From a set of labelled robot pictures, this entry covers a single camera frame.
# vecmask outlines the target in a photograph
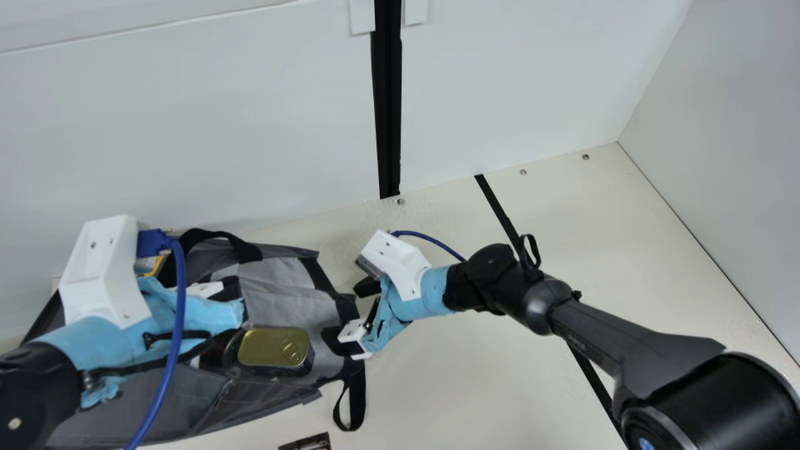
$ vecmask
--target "bag handle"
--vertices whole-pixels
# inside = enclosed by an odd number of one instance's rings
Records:
[[[181,237],[178,238],[178,242],[183,248],[183,254],[188,256],[189,251],[191,251],[195,245],[203,241],[216,238],[228,239],[230,246],[234,250],[236,260],[240,264],[261,261],[264,259],[264,256],[261,254],[261,251],[258,249],[258,247],[241,240],[239,237],[234,236],[227,231],[208,231],[200,228],[192,228],[183,233]],[[160,281],[164,286],[174,286],[175,283],[177,283],[175,279],[174,256],[169,255],[166,257],[166,260],[164,261],[164,267],[158,274],[158,281]]]
[[[334,422],[340,430],[344,432],[354,432],[364,424],[364,416],[366,415],[366,373],[362,368],[360,371],[345,378],[344,386],[342,387],[342,394],[339,400],[336,400],[334,406]],[[344,425],[342,422],[342,415],[339,412],[342,403],[342,397],[345,392],[350,391],[350,426]]]

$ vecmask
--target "black strap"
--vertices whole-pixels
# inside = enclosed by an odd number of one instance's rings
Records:
[[[20,345],[45,334],[45,332],[49,331],[50,328],[53,327],[53,324],[56,321],[58,321],[59,327],[64,324],[64,310],[61,305],[61,295],[58,293],[58,291],[56,291],[50,297],[50,300],[47,301],[47,304],[42,309],[42,312],[40,312],[36,317],[34,324],[30,326],[30,329],[25,334],[25,337],[22,338]]]
[[[195,245],[203,241],[207,241],[208,239],[216,238],[228,239],[230,246],[234,250],[236,260],[240,264],[250,263],[252,261],[261,261],[264,258],[258,247],[241,240],[239,237],[232,235],[227,231],[208,231],[201,230],[200,228],[192,228],[186,233],[183,233],[181,237],[178,238],[178,242],[180,242],[181,247],[183,248],[183,254],[188,256],[189,251],[191,251]],[[166,257],[164,266],[161,272],[158,274],[158,281],[160,281],[164,286],[174,286],[175,283],[177,283],[175,280],[174,256],[169,255]]]
[[[492,211],[494,211],[494,215],[496,215],[500,221],[503,230],[505,230],[506,235],[508,236],[508,240],[511,241],[512,244],[517,245],[517,252],[519,253],[521,263],[532,263],[532,265],[538,269],[538,265],[541,263],[542,259],[538,254],[536,240],[533,239],[533,236],[530,237],[531,251],[534,253],[534,257],[536,258],[536,262],[534,263],[533,261],[530,261],[530,257],[527,255],[527,251],[525,250],[525,236],[520,239],[519,233],[517,233],[517,230],[511,223],[511,219],[508,218],[502,209],[498,198],[494,195],[491,186],[489,186],[489,183],[486,181],[486,177],[483,175],[475,175],[475,181],[477,181],[478,185],[481,187],[481,191],[483,191],[486,201],[489,202]],[[575,360],[578,361],[578,366],[580,366],[581,370],[583,371],[583,375],[586,377],[586,380],[589,381],[589,385],[592,387],[592,390],[598,397],[598,400],[600,400],[600,404],[602,405],[603,409],[606,410],[606,414],[611,420],[612,425],[617,430],[617,433],[620,435],[620,437],[622,437],[622,430],[620,429],[619,421],[614,418],[614,414],[611,410],[611,396],[608,395],[606,387],[602,385],[602,381],[600,381],[600,377],[594,370],[594,367],[584,355],[578,353],[571,346],[570,351],[572,351],[572,355],[575,357]]]
[[[525,241],[530,244],[530,253],[533,253],[533,258],[530,257]],[[519,255],[519,265],[522,266],[522,275],[529,283],[539,281],[544,277],[544,273],[539,270],[542,265],[542,256],[539,255],[539,245],[536,244],[536,238],[533,235],[522,235],[517,239],[517,255]]]
[[[186,361],[191,361],[195,356],[200,356],[203,353],[208,352],[213,346],[214,340],[204,340],[200,344],[194,346],[188,352],[180,355],[178,357],[178,363],[180,364],[185,363]],[[131,364],[130,366],[121,368],[95,368],[89,371],[89,375],[92,378],[99,378],[101,376],[128,376],[133,375],[134,373],[147,372],[149,370],[166,366],[166,358],[167,357],[164,356],[163,358],[159,358],[157,360],[150,360],[139,364]]]
[[[184,330],[181,339],[211,339],[211,331],[207,330]],[[153,333],[142,333],[142,339],[145,341],[145,349],[150,350],[153,348],[153,344],[157,343],[159,340],[172,340],[172,331],[168,331],[166,333],[159,333],[154,335]]]
[[[354,432],[362,426],[366,415],[366,373],[360,370],[342,381],[344,382],[342,394],[334,406],[334,422],[340,430]],[[344,425],[340,413],[342,398],[347,391],[350,391],[350,426]]]

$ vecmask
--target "cable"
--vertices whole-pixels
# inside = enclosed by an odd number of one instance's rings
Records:
[[[434,243],[434,244],[440,246],[444,251],[446,251],[447,253],[450,253],[453,257],[455,257],[455,259],[461,261],[462,263],[466,261],[466,259],[464,259],[463,256],[459,255],[457,251],[455,251],[452,248],[450,248],[447,245],[445,245],[444,242],[442,242],[442,241],[440,241],[438,239],[434,239],[434,238],[432,238],[432,237],[430,237],[428,235],[424,235],[423,233],[419,233],[419,232],[416,232],[416,231],[410,231],[410,230],[398,230],[398,231],[393,231],[391,234],[395,238],[400,237],[400,236],[414,236],[414,237],[417,237],[417,238],[420,238],[420,239],[424,239],[424,240],[426,240],[426,241],[428,241],[430,243]]]
[[[125,446],[125,450],[134,450],[144,440],[150,427],[153,426],[158,411],[164,404],[166,398],[166,391],[172,382],[172,375],[175,373],[175,367],[178,365],[178,357],[181,353],[181,341],[183,337],[183,320],[186,315],[186,262],[183,259],[183,249],[177,239],[169,238],[170,248],[175,256],[175,272],[178,279],[178,301],[175,308],[175,325],[172,328],[172,342],[170,343],[170,353],[166,357],[166,366],[164,367],[164,374],[161,377],[161,384],[158,385],[153,403],[150,405],[150,410],[147,416],[139,425],[139,430],[136,431],[134,437]]]

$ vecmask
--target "black bag strap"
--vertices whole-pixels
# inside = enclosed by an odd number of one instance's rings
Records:
[[[264,259],[258,247],[241,240],[239,237],[232,235],[227,231],[208,231],[200,228],[192,228],[186,233],[183,233],[181,237],[178,238],[178,242],[180,242],[181,247],[183,248],[183,254],[189,255],[189,251],[191,251],[195,245],[203,241],[207,241],[208,239],[218,238],[228,239],[230,246],[234,250],[236,260],[240,264],[261,261]],[[174,256],[169,255],[166,257],[166,260],[164,261],[164,267],[158,274],[158,281],[160,281],[164,286],[174,286],[175,283],[177,283],[175,280]]]
[[[489,186],[489,182],[486,181],[486,177],[483,176],[483,174],[475,175],[475,181],[477,181],[478,185],[481,187],[481,191],[483,191],[486,201],[489,202],[489,206],[492,208],[494,215],[497,216],[502,229],[506,232],[506,236],[508,236],[508,240],[517,246],[520,262],[523,264],[523,269],[525,269],[525,266],[527,266],[528,271],[530,271],[529,274],[536,276],[536,271],[539,271],[538,267],[542,262],[542,257],[539,255],[539,249],[536,245],[536,239],[533,239],[532,235],[520,236],[519,233],[517,233],[516,228],[514,228],[514,224],[511,222],[511,219],[509,219],[508,215],[506,215],[506,212],[502,209],[500,201],[498,200],[497,196],[494,195],[492,187]],[[526,239],[529,240],[531,251],[534,254],[534,258],[536,258],[535,261],[533,261],[527,254],[527,250],[525,249]],[[598,397],[603,409],[606,410],[606,415],[608,416],[609,420],[611,420],[611,424],[614,426],[614,429],[617,430],[617,434],[622,436],[622,428],[619,420],[614,418],[614,413],[611,407],[611,396],[608,394],[606,387],[603,386],[602,381],[600,381],[600,377],[598,376],[597,371],[594,370],[594,366],[592,366],[591,362],[584,355],[581,355],[581,353],[572,348],[571,345],[568,344],[568,347],[572,352],[572,355],[575,357],[575,360],[578,362],[578,366],[581,368],[581,371],[583,371],[583,375],[586,377],[586,380],[592,387],[594,394]]]
[[[366,371],[363,369],[342,380],[342,394],[334,406],[334,422],[344,432],[354,432],[364,424],[366,415]],[[342,398],[350,391],[350,426],[344,425],[340,412]]]

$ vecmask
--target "gray fabric bag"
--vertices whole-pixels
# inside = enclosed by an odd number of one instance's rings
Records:
[[[202,370],[179,364],[166,402],[144,444],[180,440],[268,416],[321,396],[318,388],[343,380],[334,422],[343,431],[357,430],[366,410],[362,361],[347,356],[336,336],[344,323],[358,318],[352,295],[337,293],[317,262],[316,251],[246,243],[225,232],[199,229],[180,238],[186,253],[188,283],[236,277],[246,305],[246,324],[301,328],[311,338],[315,357],[302,377],[256,376],[239,370]],[[158,276],[174,285],[174,261]],[[25,341],[64,324],[58,293],[50,299]],[[48,449],[120,448],[135,433],[153,399],[162,369],[139,373],[121,386],[121,395],[81,411],[63,422]],[[339,404],[350,393],[350,425],[339,416]]]

